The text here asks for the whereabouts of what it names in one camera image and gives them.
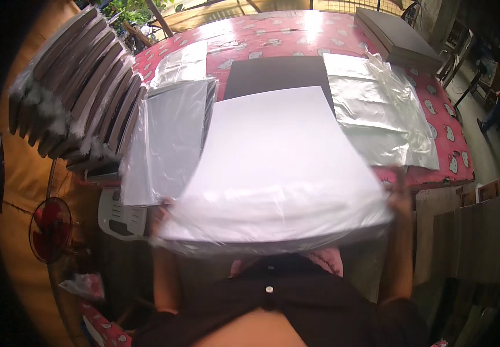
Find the stand fan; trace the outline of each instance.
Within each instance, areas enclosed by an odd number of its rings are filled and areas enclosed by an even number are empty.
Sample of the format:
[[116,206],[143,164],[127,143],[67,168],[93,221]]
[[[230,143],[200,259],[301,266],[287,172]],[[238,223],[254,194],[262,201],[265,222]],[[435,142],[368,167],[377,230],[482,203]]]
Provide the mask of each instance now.
[[45,264],[59,259],[71,238],[69,207],[60,198],[49,198],[38,205],[30,220],[28,239],[34,256]]

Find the metal pole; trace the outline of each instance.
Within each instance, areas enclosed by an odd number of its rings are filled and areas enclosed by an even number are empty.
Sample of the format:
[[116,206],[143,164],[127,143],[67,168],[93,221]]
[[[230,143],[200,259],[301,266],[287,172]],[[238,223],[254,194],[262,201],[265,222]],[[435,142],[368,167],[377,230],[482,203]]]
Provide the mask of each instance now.
[[156,17],[157,21],[159,22],[159,25],[161,25],[161,29],[163,29],[163,32],[165,33],[165,36],[167,37],[173,37],[173,31],[169,27],[169,24],[165,21],[165,18],[161,15],[161,12],[156,6],[156,3],[153,2],[153,0],[145,0],[146,3],[148,4],[148,8],[150,11],[152,11],[153,15]]

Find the floor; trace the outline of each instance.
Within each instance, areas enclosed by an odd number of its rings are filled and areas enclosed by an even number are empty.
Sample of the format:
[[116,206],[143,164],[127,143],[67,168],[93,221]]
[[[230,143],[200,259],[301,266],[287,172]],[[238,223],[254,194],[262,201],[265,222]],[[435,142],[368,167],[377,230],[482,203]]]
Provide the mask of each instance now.
[[[474,74],[475,71],[468,63],[462,66],[454,81],[447,87],[451,101],[455,102],[460,98],[460,92],[466,89]],[[462,100],[459,109],[475,168],[475,184],[489,183],[500,176],[500,133],[495,129],[489,130],[488,141],[480,133],[476,119],[485,120],[487,113],[471,94]],[[126,243],[108,235],[102,235],[100,242],[100,250],[103,252],[100,259],[105,259],[102,276],[107,283],[106,296],[108,302],[113,302],[112,308],[107,310],[110,315],[107,318],[115,320],[129,306],[133,296],[152,299],[149,247],[143,242]],[[345,277],[362,295],[376,301],[385,241],[373,240],[340,250]],[[189,299],[199,288],[215,280],[226,278],[231,262],[232,259],[211,261],[179,258],[185,298]],[[442,284],[437,281],[422,284],[415,289],[414,301],[428,323],[433,321],[441,290]]]

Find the red tablecloth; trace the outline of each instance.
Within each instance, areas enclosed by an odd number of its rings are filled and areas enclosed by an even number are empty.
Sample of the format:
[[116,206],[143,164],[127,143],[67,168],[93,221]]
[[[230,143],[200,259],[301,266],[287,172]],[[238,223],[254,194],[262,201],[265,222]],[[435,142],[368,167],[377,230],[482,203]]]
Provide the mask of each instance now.
[[[319,11],[283,11],[225,19],[178,33],[136,56],[134,70],[149,82],[156,66],[167,54],[198,40],[208,41],[207,73],[219,79],[219,101],[225,93],[230,66],[235,60],[279,56],[315,56],[323,52],[365,57],[365,48],[377,48],[354,25],[354,16]],[[462,127],[450,113],[454,112],[447,93],[431,75],[406,69],[427,121],[435,135],[440,170],[410,167],[406,184],[427,189],[457,185],[473,180],[473,166]],[[383,181],[393,182],[394,173],[375,167]]]

